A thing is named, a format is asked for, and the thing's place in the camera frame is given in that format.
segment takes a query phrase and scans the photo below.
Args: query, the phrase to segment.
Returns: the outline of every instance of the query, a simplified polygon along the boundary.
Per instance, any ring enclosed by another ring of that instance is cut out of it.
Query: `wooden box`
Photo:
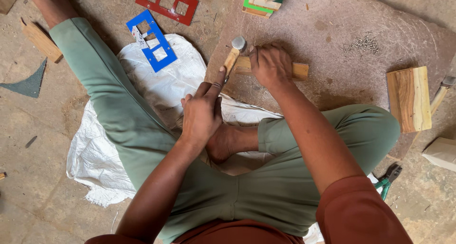
[[[388,72],[389,106],[401,133],[432,127],[426,66]]]

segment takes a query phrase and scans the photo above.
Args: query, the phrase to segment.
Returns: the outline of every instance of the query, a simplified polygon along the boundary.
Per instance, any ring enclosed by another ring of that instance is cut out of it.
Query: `concrete floor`
[[[109,47],[117,53],[132,42],[125,22],[144,8],[134,0],[72,0]],[[165,33],[185,36],[206,63],[218,42],[231,0],[199,0],[190,27],[153,13]],[[416,14],[456,31],[455,0],[381,0],[394,8]],[[131,5],[113,9],[116,5]],[[14,83],[30,76],[44,56],[25,40],[19,17],[46,24],[30,0],[17,0],[0,16],[0,83]],[[83,243],[108,234],[119,223],[129,200],[102,208],[84,200],[87,189],[65,174],[67,151],[88,100],[84,87],[65,60],[48,63],[38,99],[0,88],[0,240],[16,243]],[[420,155],[435,137],[456,138],[456,89],[450,90],[433,117],[433,129],[400,161],[404,170],[392,185],[387,203],[397,196],[393,210],[416,244],[456,243],[456,172],[431,165]],[[33,137],[37,140],[24,145]],[[378,176],[393,161],[386,158],[374,171]]]

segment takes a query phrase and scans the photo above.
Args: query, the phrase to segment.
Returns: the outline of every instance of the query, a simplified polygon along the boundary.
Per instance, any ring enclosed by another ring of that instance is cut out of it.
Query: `green trousers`
[[[98,121],[139,189],[173,147],[176,137],[136,92],[116,56],[87,20],[66,20],[50,34],[87,89]],[[322,113],[366,174],[399,137],[397,120],[376,106],[350,105]],[[258,140],[260,152],[277,157],[249,173],[230,176],[199,159],[191,164],[158,236],[164,243],[216,218],[254,219],[291,235],[306,235],[316,221],[320,195],[286,121],[263,119]]]

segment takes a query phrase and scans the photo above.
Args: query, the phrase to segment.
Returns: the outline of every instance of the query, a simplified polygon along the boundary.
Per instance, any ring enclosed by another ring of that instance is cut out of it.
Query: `foot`
[[[231,128],[234,128],[234,126],[220,125],[206,145],[209,159],[217,165],[224,163],[234,154],[231,142]]]

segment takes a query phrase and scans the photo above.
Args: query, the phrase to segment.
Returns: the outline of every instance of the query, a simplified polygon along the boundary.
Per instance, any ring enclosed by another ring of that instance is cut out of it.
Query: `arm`
[[[174,147],[147,177],[123,216],[116,234],[152,243],[166,223],[185,172],[222,123],[222,67],[214,84],[201,83],[182,99],[184,124]]]
[[[291,58],[278,43],[250,48],[252,72],[276,99],[318,192],[339,179],[365,176],[333,126],[291,78]]]

